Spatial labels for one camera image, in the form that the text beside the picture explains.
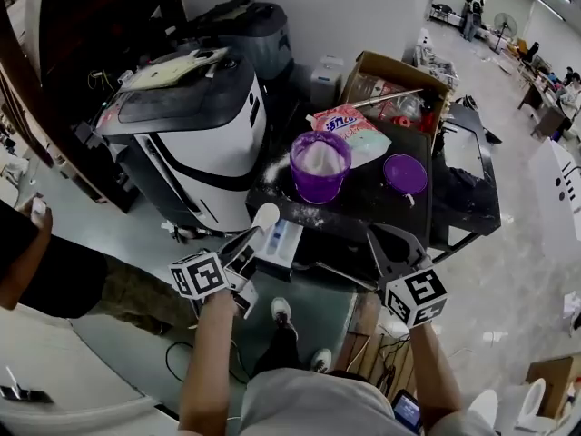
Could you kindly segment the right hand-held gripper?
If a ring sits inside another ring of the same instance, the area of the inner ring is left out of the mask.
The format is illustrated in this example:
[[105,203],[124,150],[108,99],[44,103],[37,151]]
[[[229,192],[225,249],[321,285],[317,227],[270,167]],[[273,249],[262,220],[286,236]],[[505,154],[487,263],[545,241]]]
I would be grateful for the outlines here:
[[[371,225],[367,238],[379,272],[378,288],[385,289],[387,285],[384,305],[407,328],[415,328],[439,317],[447,303],[448,290],[436,272],[428,269],[431,257],[423,245],[414,234],[396,226],[377,224],[376,229]],[[426,270],[389,282],[390,262]]]

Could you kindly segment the white detergent drawer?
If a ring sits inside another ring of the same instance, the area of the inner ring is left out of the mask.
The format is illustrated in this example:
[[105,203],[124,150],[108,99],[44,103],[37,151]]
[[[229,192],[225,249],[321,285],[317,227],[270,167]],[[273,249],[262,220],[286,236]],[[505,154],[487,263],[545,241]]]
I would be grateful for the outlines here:
[[292,264],[303,227],[280,219],[262,237],[255,260],[257,269],[284,282],[291,281]]

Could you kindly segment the white plastic spoon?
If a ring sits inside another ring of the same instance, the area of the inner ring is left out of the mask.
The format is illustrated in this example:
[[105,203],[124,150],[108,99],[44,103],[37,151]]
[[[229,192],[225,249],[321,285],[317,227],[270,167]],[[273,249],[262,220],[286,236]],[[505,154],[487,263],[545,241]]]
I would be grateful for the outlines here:
[[256,213],[251,228],[254,234],[251,238],[251,245],[259,250],[269,234],[271,227],[280,219],[280,210],[274,203],[263,204]]

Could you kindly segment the person's left forearm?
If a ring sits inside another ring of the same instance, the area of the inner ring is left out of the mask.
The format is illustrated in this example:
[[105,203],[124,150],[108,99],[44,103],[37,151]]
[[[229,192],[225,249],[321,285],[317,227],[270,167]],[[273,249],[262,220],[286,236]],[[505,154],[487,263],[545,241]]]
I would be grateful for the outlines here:
[[192,358],[182,385],[179,429],[225,436],[230,403],[230,351],[238,306],[229,290],[209,296],[195,333]]

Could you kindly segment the person's right forearm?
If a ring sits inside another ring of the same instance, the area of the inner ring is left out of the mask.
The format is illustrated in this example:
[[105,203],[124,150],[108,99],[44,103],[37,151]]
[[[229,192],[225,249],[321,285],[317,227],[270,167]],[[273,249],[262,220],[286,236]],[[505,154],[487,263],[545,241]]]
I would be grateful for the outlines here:
[[421,420],[430,431],[444,417],[461,410],[461,393],[431,323],[412,328],[409,338]]

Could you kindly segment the person's left shoe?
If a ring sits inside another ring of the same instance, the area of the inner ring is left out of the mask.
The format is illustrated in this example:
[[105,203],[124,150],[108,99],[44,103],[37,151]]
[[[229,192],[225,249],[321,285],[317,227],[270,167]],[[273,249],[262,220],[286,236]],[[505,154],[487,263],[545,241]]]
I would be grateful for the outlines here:
[[293,332],[298,340],[299,335],[291,320],[291,307],[285,298],[276,297],[271,301],[271,316],[279,329]]

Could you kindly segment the purple bucket lid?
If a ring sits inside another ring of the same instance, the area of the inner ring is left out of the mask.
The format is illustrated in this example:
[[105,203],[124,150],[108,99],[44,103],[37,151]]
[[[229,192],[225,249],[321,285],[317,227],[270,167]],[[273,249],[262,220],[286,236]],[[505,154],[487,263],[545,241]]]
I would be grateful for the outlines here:
[[389,186],[402,194],[415,195],[428,185],[425,166],[407,154],[393,154],[383,165],[383,173]]

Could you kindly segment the wooden pallet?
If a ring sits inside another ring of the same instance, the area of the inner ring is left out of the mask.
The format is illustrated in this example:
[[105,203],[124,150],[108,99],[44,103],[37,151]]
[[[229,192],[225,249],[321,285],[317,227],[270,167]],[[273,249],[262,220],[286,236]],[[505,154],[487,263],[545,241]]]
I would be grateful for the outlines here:
[[416,394],[409,334],[373,293],[356,297],[335,368],[363,378],[390,402],[399,391]]

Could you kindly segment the white and black robot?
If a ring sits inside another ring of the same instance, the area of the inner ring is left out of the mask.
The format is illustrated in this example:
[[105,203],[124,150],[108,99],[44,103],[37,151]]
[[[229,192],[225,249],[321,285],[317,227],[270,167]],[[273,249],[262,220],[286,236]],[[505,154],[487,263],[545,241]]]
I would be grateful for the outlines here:
[[257,75],[240,51],[173,86],[119,90],[95,131],[171,223],[218,233],[250,227],[246,198],[268,125]]

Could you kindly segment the person's left leg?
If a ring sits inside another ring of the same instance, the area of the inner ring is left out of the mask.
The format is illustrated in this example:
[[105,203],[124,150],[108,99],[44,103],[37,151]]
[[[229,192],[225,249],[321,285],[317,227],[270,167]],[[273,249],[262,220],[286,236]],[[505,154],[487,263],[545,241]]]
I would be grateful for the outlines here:
[[302,370],[297,342],[298,335],[290,323],[278,324],[269,347],[257,360],[251,377],[283,368]]

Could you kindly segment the person's grey shirt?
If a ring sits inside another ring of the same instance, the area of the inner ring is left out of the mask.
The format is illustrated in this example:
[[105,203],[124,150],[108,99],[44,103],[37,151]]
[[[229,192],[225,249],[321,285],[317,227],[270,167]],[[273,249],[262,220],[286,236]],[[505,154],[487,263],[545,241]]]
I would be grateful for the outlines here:
[[289,368],[251,380],[239,435],[413,436],[370,384]]

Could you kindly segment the open cardboard box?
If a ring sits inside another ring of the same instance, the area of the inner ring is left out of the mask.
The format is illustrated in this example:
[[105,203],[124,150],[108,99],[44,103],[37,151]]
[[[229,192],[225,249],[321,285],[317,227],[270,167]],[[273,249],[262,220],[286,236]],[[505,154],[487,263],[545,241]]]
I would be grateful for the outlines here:
[[436,77],[412,65],[363,51],[347,79],[340,101],[354,104],[375,96],[419,88],[422,92],[365,106],[360,111],[369,119],[383,122],[391,122],[392,117],[405,115],[411,121],[409,128],[418,131],[421,131],[422,114],[433,111],[434,124],[429,135],[434,137],[449,88]]

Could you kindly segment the brown cardboard carton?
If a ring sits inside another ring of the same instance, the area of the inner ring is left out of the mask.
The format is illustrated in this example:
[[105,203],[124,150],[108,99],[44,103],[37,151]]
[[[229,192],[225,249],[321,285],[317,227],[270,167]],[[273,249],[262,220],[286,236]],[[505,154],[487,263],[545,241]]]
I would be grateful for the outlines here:
[[546,383],[538,414],[556,420],[560,418],[569,388],[577,378],[581,378],[581,352],[532,362],[527,371],[526,382],[544,379]]

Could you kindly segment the black standing fan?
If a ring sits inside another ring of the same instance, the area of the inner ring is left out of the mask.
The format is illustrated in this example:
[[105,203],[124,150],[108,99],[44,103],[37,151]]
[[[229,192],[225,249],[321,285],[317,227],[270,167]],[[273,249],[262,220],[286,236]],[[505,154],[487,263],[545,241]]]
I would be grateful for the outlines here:
[[497,36],[497,41],[493,44],[493,50],[499,54],[502,50],[501,45],[512,42],[514,37],[517,36],[517,22],[507,13],[498,13],[494,17],[493,27]]

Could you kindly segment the black frame stand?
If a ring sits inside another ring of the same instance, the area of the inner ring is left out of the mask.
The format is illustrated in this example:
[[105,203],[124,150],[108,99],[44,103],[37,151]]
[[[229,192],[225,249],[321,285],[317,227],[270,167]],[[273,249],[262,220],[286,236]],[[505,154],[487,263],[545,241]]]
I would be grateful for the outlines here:
[[453,103],[432,151],[429,246],[437,263],[501,225],[492,144],[478,112]]

